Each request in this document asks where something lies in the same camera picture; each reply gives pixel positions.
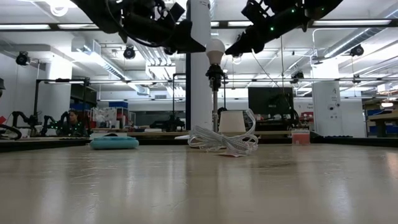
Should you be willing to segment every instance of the table surface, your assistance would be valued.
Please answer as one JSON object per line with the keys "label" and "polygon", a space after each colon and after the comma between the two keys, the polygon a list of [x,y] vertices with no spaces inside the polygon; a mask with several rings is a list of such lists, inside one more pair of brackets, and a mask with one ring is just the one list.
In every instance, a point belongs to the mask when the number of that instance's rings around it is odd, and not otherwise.
{"label": "table surface", "polygon": [[372,115],[368,117],[368,120],[375,121],[379,119],[398,119],[398,113],[389,113],[389,114],[379,114],[379,115]]}
{"label": "table surface", "polygon": [[[223,133],[225,135],[240,135],[245,133]],[[292,134],[291,131],[255,131],[254,134],[258,135],[278,135],[278,134]],[[183,132],[148,132],[148,133],[127,133],[128,136],[184,136],[189,135],[188,131]]]}
{"label": "table surface", "polygon": [[398,151],[266,145],[88,146],[0,157],[0,223],[395,223]]}

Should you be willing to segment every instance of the black monitor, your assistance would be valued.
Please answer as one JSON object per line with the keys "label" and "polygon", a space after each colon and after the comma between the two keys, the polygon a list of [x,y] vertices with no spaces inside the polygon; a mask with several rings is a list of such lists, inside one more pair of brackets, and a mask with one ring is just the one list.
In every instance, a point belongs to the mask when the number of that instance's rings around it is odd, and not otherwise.
{"label": "black monitor", "polygon": [[294,108],[293,88],[249,88],[249,108],[254,114],[291,114],[289,107]]}

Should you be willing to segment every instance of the red container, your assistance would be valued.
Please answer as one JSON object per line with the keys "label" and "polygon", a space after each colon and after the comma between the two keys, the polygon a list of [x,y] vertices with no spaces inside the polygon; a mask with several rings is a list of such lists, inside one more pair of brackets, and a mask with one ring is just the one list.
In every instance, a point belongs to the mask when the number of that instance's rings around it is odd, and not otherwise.
{"label": "red container", "polygon": [[307,145],[310,144],[310,131],[292,131],[292,144]]}

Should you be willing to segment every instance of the robotic arm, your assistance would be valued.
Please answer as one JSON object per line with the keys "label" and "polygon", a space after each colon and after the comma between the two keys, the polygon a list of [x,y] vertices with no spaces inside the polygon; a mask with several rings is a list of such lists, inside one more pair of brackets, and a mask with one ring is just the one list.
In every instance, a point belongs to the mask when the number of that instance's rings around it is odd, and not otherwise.
{"label": "robotic arm", "polygon": [[334,10],[343,0],[248,0],[242,14],[253,25],[248,26],[226,52],[226,55],[240,57],[243,53],[259,53],[266,43],[301,26],[307,31],[308,22],[321,19]]}
{"label": "robotic arm", "polygon": [[163,0],[71,0],[105,33],[130,37],[147,47],[163,47],[165,53],[204,52],[191,37],[192,22],[177,24],[184,8],[167,9]]}

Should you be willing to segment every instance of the white cable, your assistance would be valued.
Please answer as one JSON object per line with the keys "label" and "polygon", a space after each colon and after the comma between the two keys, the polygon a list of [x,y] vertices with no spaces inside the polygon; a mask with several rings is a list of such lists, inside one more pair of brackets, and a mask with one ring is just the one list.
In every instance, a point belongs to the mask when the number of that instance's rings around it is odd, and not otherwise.
{"label": "white cable", "polygon": [[227,153],[229,154],[235,154],[238,156],[250,155],[252,151],[257,150],[258,148],[258,138],[253,135],[256,129],[256,119],[254,114],[250,109],[248,109],[246,113],[253,122],[251,129],[246,134],[227,137],[222,133],[218,134],[209,129],[195,126],[190,131],[188,144],[191,147],[199,147],[200,149],[205,149],[207,151],[218,151],[220,148],[226,146]]}

